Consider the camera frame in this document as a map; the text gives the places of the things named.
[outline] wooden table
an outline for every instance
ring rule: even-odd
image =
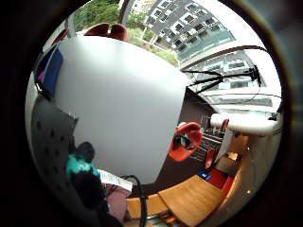
[[[127,199],[128,211],[131,218],[141,217],[141,203],[139,198]],[[162,212],[169,211],[169,208],[163,203],[162,199],[157,195],[149,195],[147,200],[148,216],[153,216]]]
[[[188,226],[201,223],[223,200],[223,192],[195,175],[158,192],[170,211]]]

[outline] black fisheye border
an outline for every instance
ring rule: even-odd
[[[25,131],[25,97],[31,69],[53,30],[87,0],[27,0],[9,1],[3,11],[4,42],[2,74],[3,149],[1,171],[1,201],[5,226],[85,226],[64,209],[44,186],[31,159]],[[271,18],[262,0],[221,1],[236,11],[260,36],[271,54],[278,71],[285,114],[283,136],[278,156],[265,183],[257,195],[236,216],[222,226],[292,226],[298,224],[302,193],[302,92],[292,81],[300,75],[291,73],[289,61],[303,59],[300,49],[294,48],[297,35],[302,35],[302,14],[299,1],[275,1],[282,4],[283,19],[298,22],[294,33],[273,33],[283,25]],[[268,13],[268,24],[259,20],[258,11]],[[273,38],[287,47],[281,50]]]

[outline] red chair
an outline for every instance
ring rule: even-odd
[[[229,119],[225,119],[221,125],[221,131],[225,132],[229,123]]]
[[[205,159],[205,169],[208,169],[211,167],[211,165],[213,164],[215,158],[216,158],[216,154],[217,154],[217,150],[215,150],[214,148],[209,148],[207,150],[207,155],[206,155],[206,159]]]
[[[109,23],[101,23],[96,26],[91,27],[88,31],[84,33],[84,36],[101,36],[108,37]]]
[[[169,156],[174,161],[182,162],[198,149],[203,139],[200,128],[200,124],[188,122],[176,129],[169,148]],[[187,145],[182,145],[178,142],[180,136],[186,137]]]
[[[111,33],[108,37],[120,41],[128,41],[129,39],[128,31],[122,24],[112,25]]]
[[[128,41],[128,31],[126,27],[122,24],[112,25],[111,30],[109,31],[109,23],[101,23],[96,26],[91,27],[88,31],[84,33],[84,36],[101,36],[112,38],[120,41]]]

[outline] red object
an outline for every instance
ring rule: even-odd
[[[211,178],[208,182],[222,189],[226,182],[226,175],[216,168],[211,169],[209,174]]]
[[[111,189],[113,189],[113,184],[106,184],[106,193],[108,193]],[[125,217],[127,211],[127,198],[132,194],[131,191],[128,191],[120,186],[116,188],[116,190],[107,197],[107,201],[110,205],[110,214],[121,222]]]
[[[108,28],[109,23],[101,23],[96,26],[91,27],[88,31],[85,32],[84,36],[101,36],[107,37],[108,36]]]
[[[228,123],[229,123],[229,119],[225,119],[221,125],[221,131],[226,131],[227,129],[227,126],[228,126]]]
[[[101,23],[96,26],[91,27],[85,32],[84,36],[101,36],[112,38],[120,41],[128,41],[128,31],[126,27],[122,24],[112,25],[111,31],[109,31],[109,23]]]
[[[64,29],[60,34],[56,37],[53,44],[56,44],[64,39],[64,37],[68,34],[68,29]]]
[[[114,24],[108,37],[120,41],[128,41],[129,39],[127,29],[122,24]]]
[[[194,153],[202,143],[203,134],[200,131],[201,125],[196,122],[188,122],[176,129],[169,148],[169,156],[176,162],[182,162]],[[175,147],[175,138],[178,134],[185,134],[190,140],[190,145],[186,148],[183,145]]]
[[[228,177],[223,188],[222,188],[222,191],[223,191],[223,194],[224,196],[226,197],[227,193],[229,192],[230,188],[231,188],[231,185],[233,184],[234,182],[234,178],[233,177]]]
[[[210,166],[212,165],[212,163],[215,160],[216,153],[217,152],[214,148],[209,148],[207,150],[207,155],[206,155],[206,159],[205,159],[205,168],[210,168]]]

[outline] building facade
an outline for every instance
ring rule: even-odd
[[[132,9],[135,12],[148,12],[156,0],[134,0]]]
[[[211,12],[191,0],[156,1],[146,27],[156,34],[155,44],[175,50],[180,61],[235,40]]]

